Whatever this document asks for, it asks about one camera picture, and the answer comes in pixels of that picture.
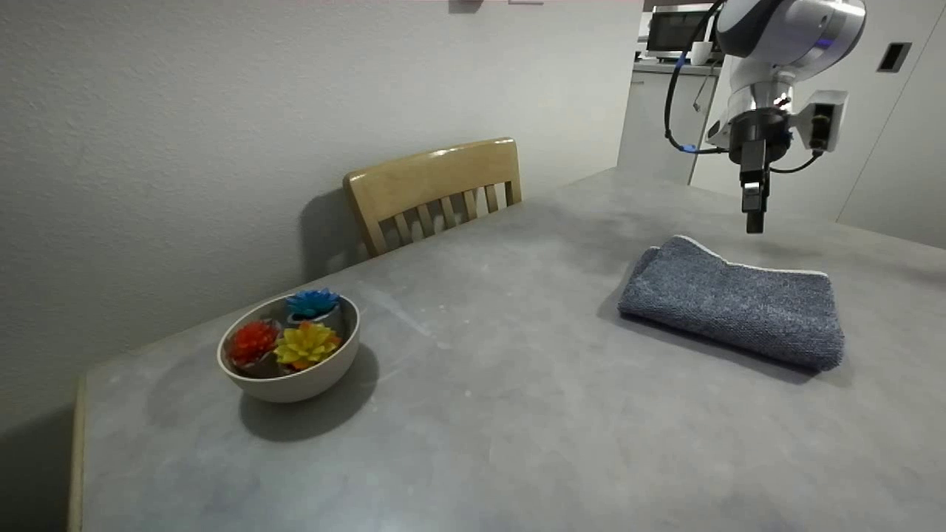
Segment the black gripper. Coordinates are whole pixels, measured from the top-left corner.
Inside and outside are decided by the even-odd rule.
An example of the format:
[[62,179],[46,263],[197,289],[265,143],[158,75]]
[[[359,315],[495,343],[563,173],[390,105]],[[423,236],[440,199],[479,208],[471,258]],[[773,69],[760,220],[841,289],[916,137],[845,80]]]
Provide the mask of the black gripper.
[[780,109],[751,109],[730,121],[730,159],[742,173],[746,230],[760,235],[766,221],[766,168],[789,151],[789,117]]

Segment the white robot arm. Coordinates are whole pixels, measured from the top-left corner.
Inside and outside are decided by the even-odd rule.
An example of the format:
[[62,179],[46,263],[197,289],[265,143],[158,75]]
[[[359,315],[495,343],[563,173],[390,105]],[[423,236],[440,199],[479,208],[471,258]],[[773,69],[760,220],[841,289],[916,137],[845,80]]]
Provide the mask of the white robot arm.
[[738,69],[707,140],[739,165],[748,235],[764,230],[769,180],[794,137],[811,159],[838,149],[845,94],[817,91],[797,114],[794,85],[845,60],[865,31],[865,0],[726,0],[715,35]]

